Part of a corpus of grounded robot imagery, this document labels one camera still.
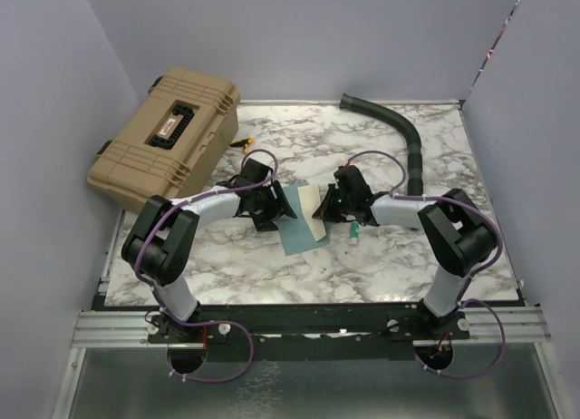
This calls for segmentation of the teal paper envelope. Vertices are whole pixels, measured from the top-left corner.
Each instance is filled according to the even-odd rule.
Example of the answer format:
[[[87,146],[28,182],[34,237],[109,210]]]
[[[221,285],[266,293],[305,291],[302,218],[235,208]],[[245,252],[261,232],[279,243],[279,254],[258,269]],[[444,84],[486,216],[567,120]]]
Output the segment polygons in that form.
[[[326,235],[320,240],[316,240],[310,230],[302,212],[302,206],[298,194],[301,187],[309,187],[305,181],[284,187],[284,193],[295,212],[297,218],[292,219],[283,216],[275,224],[278,228],[282,247],[287,256],[293,256],[305,251],[322,248],[330,244],[330,224],[324,223]]]

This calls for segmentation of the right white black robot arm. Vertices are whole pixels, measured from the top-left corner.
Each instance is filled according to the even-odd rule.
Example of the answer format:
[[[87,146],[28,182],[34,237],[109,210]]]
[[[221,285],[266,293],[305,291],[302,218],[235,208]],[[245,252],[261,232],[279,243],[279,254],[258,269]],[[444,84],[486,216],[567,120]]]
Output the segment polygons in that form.
[[[334,178],[313,219],[402,226],[425,233],[439,266],[420,301],[416,327],[427,338],[440,336],[472,278],[494,264],[503,251],[495,222],[463,190],[452,189],[441,196],[400,195],[396,189],[374,193],[353,165],[339,168]]]

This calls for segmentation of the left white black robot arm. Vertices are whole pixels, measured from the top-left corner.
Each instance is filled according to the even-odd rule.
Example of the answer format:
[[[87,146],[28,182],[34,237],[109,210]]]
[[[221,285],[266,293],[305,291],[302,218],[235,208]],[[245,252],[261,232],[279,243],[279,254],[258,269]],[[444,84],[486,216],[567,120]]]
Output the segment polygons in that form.
[[[245,159],[241,171],[191,198],[150,197],[121,247],[121,258],[152,290],[168,314],[169,331],[178,340],[194,339],[200,329],[199,302],[183,275],[199,229],[231,218],[250,218],[256,230],[275,231],[282,217],[296,219],[277,168]]]

